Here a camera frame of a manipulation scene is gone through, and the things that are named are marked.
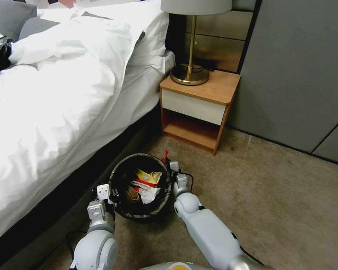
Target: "lamp shade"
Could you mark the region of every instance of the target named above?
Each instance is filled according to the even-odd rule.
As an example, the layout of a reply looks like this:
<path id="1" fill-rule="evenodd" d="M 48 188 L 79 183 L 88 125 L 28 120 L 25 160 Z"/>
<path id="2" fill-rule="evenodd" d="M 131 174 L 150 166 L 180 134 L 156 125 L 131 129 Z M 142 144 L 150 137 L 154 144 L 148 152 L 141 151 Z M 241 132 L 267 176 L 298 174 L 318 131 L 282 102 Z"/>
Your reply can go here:
<path id="1" fill-rule="evenodd" d="M 161 10 L 182 15 L 210 15 L 228 12 L 232 0 L 161 0 Z"/>

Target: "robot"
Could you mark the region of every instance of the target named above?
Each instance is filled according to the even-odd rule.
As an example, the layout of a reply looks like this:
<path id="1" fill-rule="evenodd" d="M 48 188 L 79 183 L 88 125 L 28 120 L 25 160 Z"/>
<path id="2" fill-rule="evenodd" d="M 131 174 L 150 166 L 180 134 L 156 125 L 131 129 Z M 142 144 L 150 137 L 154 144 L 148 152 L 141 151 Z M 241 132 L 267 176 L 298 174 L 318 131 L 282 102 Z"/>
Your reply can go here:
<path id="1" fill-rule="evenodd" d="M 187 187 L 187 176 L 180 173 L 178 162 L 170 162 L 176 174 L 173 186 L 176 214 L 185 223 L 188 232 L 209 264 L 215 270 L 274 270 L 249 259 L 242 251 L 236 236 Z M 118 243 L 114 239 L 114 208 L 108 211 L 110 186 L 97 187 L 98 199 L 88 205 L 91 220 L 87 235 L 77 244 L 70 270 L 111 270 L 118 255 Z M 209 270 L 190 262 L 167 262 L 141 270 Z"/>

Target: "white drawer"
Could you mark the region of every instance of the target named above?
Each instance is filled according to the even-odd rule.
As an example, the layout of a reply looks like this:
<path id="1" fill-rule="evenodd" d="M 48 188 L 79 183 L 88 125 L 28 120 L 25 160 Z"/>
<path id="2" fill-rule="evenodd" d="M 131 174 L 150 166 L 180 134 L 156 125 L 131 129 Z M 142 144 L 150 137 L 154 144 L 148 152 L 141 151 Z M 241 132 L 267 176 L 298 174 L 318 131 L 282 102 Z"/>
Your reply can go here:
<path id="1" fill-rule="evenodd" d="M 163 108 L 192 116 L 217 125 L 222 123 L 225 105 L 185 96 L 162 89 Z"/>

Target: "table lamp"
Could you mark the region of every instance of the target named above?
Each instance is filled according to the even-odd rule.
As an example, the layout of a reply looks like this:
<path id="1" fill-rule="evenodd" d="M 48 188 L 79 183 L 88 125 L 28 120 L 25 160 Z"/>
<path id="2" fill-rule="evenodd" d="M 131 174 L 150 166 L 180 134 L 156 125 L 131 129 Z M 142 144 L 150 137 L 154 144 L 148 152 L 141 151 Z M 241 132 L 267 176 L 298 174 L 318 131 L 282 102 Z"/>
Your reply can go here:
<path id="1" fill-rule="evenodd" d="M 180 15 L 193 15 L 189 64 L 175 66 L 170 71 L 173 81 L 184 85 L 199 85 L 209 80 L 207 69 L 193 65 L 193 48 L 197 15 L 220 14 L 232 9 L 232 0 L 161 0 L 161 10 Z"/>

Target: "yellow snack wrapper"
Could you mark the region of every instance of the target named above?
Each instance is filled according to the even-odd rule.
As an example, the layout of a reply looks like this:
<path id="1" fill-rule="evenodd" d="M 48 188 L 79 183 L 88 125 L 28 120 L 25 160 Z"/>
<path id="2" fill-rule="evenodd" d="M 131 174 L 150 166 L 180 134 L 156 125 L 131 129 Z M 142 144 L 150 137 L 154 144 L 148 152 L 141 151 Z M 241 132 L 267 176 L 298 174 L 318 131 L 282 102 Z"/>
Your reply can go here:
<path id="1" fill-rule="evenodd" d="M 157 185 L 158 182 L 159 182 L 159 179 L 162 175 L 161 172 L 151 172 L 150 174 L 146 173 L 146 172 L 143 172 L 142 170 L 136 168 L 136 176 L 144 181 L 144 182 L 147 182 L 149 184 L 154 184 L 154 185 Z"/>

